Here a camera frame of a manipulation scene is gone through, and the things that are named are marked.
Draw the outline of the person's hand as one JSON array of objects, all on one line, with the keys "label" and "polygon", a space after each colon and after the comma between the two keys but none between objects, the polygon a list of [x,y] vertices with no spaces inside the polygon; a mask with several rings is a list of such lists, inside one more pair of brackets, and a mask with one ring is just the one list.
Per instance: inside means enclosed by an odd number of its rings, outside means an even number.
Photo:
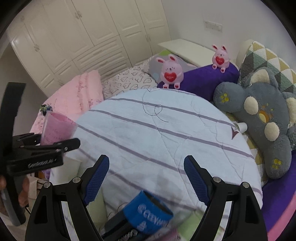
[{"label": "person's hand", "polygon": [[[20,204],[20,207],[25,207],[29,204],[29,187],[30,187],[30,182],[27,176],[23,179],[22,183],[22,190],[18,195],[18,201]],[[4,190],[6,188],[6,180],[4,176],[1,176],[0,180],[0,190]]]}]

